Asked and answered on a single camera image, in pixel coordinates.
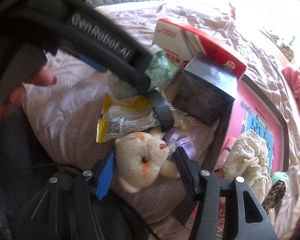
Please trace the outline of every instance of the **plastic packaging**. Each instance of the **plastic packaging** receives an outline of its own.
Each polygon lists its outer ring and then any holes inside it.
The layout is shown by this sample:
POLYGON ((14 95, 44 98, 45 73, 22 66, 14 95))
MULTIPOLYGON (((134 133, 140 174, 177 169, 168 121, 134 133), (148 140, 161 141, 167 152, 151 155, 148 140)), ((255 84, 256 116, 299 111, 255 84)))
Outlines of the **plastic packaging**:
MULTIPOLYGON (((155 88, 165 89, 173 81, 174 77, 182 68, 175 62, 167 59, 166 52, 158 45, 150 48, 153 55, 150 65, 145 74, 150 77, 151 85, 148 91, 155 88)), ((138 91, 127 82, 120 80, 114 74, 109 77, 108 85, 118 99, 132 97, 138 94, 138 91)))
POLYGON ((287 171, 287 172, 278 171, 278 172, 275 172, 271 177, 272 185, 274 183, 276 183, 278 180, 282 180, 285 182, 285 184, 286 184, 285 197, 289 197, 289 198, 294 197, 298 193, 298 191, 295 189, 294 185, 292 185, 290 177, 291 177, 290 171, 287 171))
MULTIPOLYGON (((183 123, 177 111, 170 105, 175 125, 183 123)), ((153 108, 144 96, 115 100, 105 94, 103 109, 98 120, 97 142, 105 142, 123 134, 143 131, 159 125, 153 108)))

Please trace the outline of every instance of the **finger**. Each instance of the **finger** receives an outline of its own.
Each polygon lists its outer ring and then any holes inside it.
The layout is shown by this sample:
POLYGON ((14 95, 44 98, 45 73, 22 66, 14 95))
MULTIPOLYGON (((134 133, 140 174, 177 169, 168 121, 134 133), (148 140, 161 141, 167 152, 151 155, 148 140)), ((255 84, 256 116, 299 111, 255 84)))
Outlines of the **finger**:
POLYGON ((25 83, 37 86, 50 86, 55 85, 57 81, 58 79, 53 75, 52 71, 49 68, 44 67, 40 69, 39 72, 28 78, 25 83))
POLYGON ((4 103, 0 105, 0 119, 9 116, 10 112, 11 106, 9 105, 9 103, 4 103))
POLYGON ((9 94, 9 102, 11 106, 21 106, 25 103, 27 97, 27 90, 24 86, 18 86, 9 94))

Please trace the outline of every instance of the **teddy bear ear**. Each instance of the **teddy bear ear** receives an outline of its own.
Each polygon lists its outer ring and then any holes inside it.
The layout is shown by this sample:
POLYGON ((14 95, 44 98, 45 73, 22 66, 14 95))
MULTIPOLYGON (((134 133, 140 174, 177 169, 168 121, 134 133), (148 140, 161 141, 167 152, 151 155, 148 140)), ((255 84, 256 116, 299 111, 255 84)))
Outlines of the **teddy bear ear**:
POLYGON ((133 194, 133 193, 137 193, 140 190, 140 188, 132 185, 130 182, 128 182, 123 177, 119 176, 118 179, 119 179, 120 186, 123 188, 124 191, 133 194))
POLYGON ((172 161, 165 161, 161 166, 159 174, 164 177, 177 179, 180 177, 177 165, 172 161))
POLYGON ((149 131, 149 134, 151 134, 153 137, 157 138, 157 139, 160 139, 162 140, 165 136, 165 132, 162 132, 161 131, 161 126, 158 125, 154 128, 152 128, 150 131, 149 131))

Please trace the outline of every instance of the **teal object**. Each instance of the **teal object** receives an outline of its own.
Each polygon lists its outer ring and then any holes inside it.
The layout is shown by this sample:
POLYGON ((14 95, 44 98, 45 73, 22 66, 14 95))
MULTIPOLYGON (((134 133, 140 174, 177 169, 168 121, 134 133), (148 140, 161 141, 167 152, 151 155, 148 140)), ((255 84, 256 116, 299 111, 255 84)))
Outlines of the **teal object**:
MULTIPOLYGON (((149 49, 153 55, 152 60, 145 71, 145 74, 150 78, 151 85, 148 91, 165 89, 168 87, 178 72, 181 72, 180 67, 174 61, 167 58, 167 53, 158 45, 152 45, 149 49)), ((110 77, 109 86, 118 99, 128 98, 138 95, 139 92, 125 81, 120 80, 117 76, 110 77)))
POLYGON ((271 177, 271 180, 272 180, 272 185, 274 183, 276 183, 278 180, 282 180, 285 182, 285 184, 287 185, 287 182, 289 180, 289 176, 285 173, 285 172, 282 172, 282 171, 278 171, 278 172, 275 172, 272 177, 271 177))
POLYGON ((289 46, 292 45, 292 43, 294 42, 295 39, 296 39, 296 37, 293 35, 291 41, 289 42, 289 46))

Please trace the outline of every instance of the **cardboard box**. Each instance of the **cardboard box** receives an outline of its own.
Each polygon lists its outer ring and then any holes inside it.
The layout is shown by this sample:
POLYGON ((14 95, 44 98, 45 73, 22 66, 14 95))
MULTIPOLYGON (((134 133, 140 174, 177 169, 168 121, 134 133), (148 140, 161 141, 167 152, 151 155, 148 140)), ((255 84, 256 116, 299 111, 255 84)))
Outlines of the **cardboard box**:
POLYGON ((233 103, 237 79, 222 65, 198 54, 183 70, 172 105, 212 126, 233 103))
POLYGON ((240 80, 247 68, 244 57, 202 30, 182 23, 179 19, 159 19, 152 44, 159 45, 167 57, 185 67, 198 53, 207 55, 231 70, 240 80))

